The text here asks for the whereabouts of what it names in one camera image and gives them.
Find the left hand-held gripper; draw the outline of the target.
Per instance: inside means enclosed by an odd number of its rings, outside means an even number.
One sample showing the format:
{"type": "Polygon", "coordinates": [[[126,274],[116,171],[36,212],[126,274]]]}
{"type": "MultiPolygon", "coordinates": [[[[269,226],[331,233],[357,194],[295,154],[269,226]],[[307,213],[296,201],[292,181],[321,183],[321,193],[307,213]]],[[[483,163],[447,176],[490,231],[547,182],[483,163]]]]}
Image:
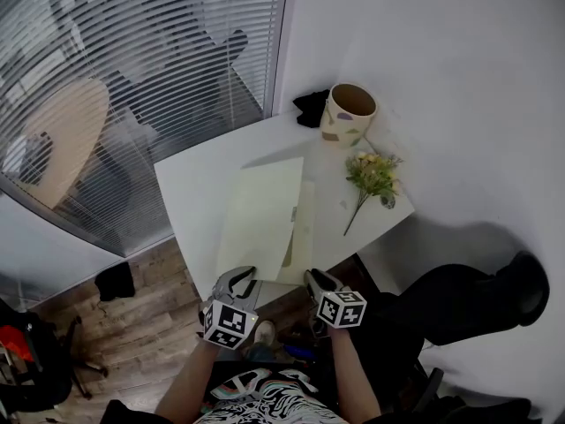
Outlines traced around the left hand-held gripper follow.
{"type": "Polygon", "coordinates": [[[260,281],[251,280],[242,294],[233,295],[233,287],[256,272],[254,266],[243,266],[223,273],[213,288],[213,300],[206,308],[203,320],[203,339],[222,348],[235,350],[251,334],[258,315],[246,312],[222,301],[256,303],[260,295],[260,281]]]}

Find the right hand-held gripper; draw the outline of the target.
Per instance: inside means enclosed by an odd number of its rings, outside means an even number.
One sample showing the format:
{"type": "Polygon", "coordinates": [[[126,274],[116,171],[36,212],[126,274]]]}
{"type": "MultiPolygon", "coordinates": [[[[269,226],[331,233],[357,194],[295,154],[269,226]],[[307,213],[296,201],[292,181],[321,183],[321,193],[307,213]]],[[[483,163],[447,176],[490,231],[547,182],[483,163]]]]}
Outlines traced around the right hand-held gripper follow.
{"type": "Polygon", "coordinates": [[[310,323],[316,337],[326,336],[328,329],[351,329],[361,325],[367,301],[358,291],[320,269],[308,269],[304,280],[314,302],[310,323]]]}

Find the cream folder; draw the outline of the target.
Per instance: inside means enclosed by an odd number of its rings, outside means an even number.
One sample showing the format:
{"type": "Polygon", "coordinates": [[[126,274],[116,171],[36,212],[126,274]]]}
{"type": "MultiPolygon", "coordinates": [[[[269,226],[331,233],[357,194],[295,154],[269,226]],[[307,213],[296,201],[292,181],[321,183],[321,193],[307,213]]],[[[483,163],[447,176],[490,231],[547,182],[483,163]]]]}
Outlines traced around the cream folder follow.
{"type": "Polygon", "coordinates": [[[216,273],[254,266],[257,280],[301,285],[313,263],[315,185],[295,157],[240,170],[230,196],[216,273]]]}

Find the person's right forearm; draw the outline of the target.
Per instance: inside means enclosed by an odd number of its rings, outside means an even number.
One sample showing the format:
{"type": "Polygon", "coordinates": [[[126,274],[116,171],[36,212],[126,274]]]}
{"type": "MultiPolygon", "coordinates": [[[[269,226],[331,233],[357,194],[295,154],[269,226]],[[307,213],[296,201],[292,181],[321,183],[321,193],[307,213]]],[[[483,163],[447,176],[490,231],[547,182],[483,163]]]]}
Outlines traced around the person's right forearm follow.
{"type": "Polygon", "coordinates": [[[381,416],[380,405],[347,329],[328,328],[335,366],[338,404],[350,424],[381,416]]]}

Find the person's left forearm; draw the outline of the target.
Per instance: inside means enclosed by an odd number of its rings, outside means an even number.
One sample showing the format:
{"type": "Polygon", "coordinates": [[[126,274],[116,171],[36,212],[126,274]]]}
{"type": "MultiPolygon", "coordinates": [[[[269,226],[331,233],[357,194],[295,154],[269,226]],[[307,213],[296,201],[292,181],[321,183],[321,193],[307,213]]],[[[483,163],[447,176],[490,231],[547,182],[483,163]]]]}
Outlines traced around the person's left forearm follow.
{"type": "Polygon", "coordinates": [[[154,413],[173,424],[193,424],[198,419],[220,347],[200,340],[160,400],[154,413]]]}

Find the person's white sneaker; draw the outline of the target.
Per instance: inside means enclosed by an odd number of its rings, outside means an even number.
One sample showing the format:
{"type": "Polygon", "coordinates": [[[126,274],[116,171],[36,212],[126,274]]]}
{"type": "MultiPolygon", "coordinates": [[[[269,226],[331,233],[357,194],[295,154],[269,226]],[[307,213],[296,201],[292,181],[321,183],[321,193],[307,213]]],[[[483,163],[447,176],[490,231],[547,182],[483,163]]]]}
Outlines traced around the person's white sneaker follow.
{"type": "Polygon", "coordinates": [[[271,321],[263,321],[255,329],[253,343],[255,345],[272,346],[275,337],[275,325],[271,321]]]}

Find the person's jeans leg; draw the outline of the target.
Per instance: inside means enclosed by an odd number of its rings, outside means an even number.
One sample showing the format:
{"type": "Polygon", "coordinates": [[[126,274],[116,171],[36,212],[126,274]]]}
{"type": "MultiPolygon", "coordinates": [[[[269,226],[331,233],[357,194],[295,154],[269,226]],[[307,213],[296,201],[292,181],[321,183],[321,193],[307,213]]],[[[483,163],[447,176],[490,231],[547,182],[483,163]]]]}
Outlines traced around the person's jeans leg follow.
{"type": "Polygon", "coordinates": [[[247,350],[245,360],[256,363],[275,363],[276,356],[270,345],[265,343],[254,343],[247,350]]]}

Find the artificial flower bouquet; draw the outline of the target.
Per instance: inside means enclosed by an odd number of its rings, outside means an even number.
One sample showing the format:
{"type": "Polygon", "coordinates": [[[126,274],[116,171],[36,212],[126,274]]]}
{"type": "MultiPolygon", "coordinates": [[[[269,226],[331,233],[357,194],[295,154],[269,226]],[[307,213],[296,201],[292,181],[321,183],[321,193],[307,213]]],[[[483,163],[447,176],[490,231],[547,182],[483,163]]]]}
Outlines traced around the artificial flower bouquet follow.
{"type": "Polygon", "coordinates": [[[392,209],[396,205],[396,197],[400,195],[400,181],[396,177],[396,169],[402,162],[396,155],[386,156],[361,151],[345,160],[346,180],[358,189],[358,197],[343,235],[349,232],[359,210],[369,198],[378,197],[384,208],[392,209]]]}

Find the person's printed shirt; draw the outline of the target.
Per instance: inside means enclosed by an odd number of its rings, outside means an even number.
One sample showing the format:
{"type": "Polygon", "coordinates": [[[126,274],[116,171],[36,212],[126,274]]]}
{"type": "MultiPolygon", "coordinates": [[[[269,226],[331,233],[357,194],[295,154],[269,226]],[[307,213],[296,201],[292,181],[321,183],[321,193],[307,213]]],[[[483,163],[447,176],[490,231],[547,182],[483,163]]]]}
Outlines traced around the person's printed shirt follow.
{"type": "Polygon", "coordinates": [[[212,383],[193,424],[349,424],[311,378],[259,367],[212,383]]]}

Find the black floor cloth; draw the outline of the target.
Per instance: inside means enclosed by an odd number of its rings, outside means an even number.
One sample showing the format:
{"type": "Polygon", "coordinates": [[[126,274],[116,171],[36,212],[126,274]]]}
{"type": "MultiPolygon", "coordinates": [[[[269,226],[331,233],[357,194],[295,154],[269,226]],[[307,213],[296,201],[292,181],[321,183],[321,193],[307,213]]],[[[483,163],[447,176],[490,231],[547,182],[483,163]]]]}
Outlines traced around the black floor cloth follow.
{"type": "Polygon", "coordinates": [[[135,295],[132,271],[128,262],[122,262],[98,274],[94,283],[101,302],[131,298],[135,295]]]}

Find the black mesh headrest office chair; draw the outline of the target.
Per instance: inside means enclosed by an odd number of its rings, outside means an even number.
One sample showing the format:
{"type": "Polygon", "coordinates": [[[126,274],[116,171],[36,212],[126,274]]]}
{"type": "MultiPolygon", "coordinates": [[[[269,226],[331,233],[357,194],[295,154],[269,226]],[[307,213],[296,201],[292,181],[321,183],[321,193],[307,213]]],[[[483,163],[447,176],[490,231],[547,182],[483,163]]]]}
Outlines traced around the black mesh headrest office chair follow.
{"type": "Polygon", "coordinates": [[[550,284],[540,261],[519,252],[489,275],[464,264],[426,272],[399,295],[380,292],[369,303],[365,331],[385,338],[364,344],[362,357],[384,408],[402,406],[402,390],[427,380],[419,361],[424,343],[434,348],[528,327],[546,309],[550,284]]]}

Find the black cloth bundle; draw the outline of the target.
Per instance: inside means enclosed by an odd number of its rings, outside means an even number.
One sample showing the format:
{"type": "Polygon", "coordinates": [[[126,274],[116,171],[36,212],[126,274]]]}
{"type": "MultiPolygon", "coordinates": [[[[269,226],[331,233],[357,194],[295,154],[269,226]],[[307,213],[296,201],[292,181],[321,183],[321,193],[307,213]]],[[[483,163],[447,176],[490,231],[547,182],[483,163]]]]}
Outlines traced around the black cloth bundle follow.
{"type": "Polygon", "coordinates": [[[302,95],[295,98],[292,103],[300,111],[297,116],[299,125],[308,128],[319,128],[320,121],[326,108],[327,98],[330,90],[325,89],[309,95],[302,95]]]}

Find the black swivel office chair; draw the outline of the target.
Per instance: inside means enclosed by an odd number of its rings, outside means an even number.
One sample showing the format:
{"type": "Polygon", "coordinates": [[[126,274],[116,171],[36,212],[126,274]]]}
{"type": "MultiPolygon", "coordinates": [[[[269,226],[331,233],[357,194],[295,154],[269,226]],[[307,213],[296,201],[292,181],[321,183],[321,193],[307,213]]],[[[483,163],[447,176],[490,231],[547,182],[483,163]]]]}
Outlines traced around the black swivel office chair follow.
{"type": "Polygon", "coordinates": [[[89,400],[92,394],[83,388],[76,374],[78,368],[93,371],[103,377],[106,367],[95,366],[72,355],[75,329],[82,324],[75,316],[63,337],[56,337],[56,326],[38,314],[19,312],[0,299],[0,326],[10,325],[24,333],[33,362],[25,361],[26,371],[13,368],[13,383],[0,382],[0,422],[7,424],[16,412],[38,413],[51,410],[63,403],[72,387],[89,400]]]}

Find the orange object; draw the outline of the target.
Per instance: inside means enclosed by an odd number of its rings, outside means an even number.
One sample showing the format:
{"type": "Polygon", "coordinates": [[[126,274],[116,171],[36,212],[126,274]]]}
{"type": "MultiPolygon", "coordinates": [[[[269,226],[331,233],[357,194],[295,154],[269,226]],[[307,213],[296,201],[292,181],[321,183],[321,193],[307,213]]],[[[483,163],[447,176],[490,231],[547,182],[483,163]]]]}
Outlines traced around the orange object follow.
{"type": "Polygon", "coordinates": [[[11,352],[16,353],[22,360],[33,362],[24,333],[10,325],[0,326],[0,344],[11,352]]]}

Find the grey window blinds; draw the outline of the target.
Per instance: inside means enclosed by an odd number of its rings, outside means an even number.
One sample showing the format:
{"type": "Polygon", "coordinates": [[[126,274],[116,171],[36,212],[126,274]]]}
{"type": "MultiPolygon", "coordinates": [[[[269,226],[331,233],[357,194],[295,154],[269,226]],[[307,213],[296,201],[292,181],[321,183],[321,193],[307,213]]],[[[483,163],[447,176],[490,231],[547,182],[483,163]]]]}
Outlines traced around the grey window blinds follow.
{"type": "Polygon", "coordinates": [[[0,191],[119,256],[171,234],[155,164],[272,110],[285,0],[0,0],[0,191]],[[101,135],[65,198],[37,186],[52,141],[26,119],[94,78],[101,135]]]}

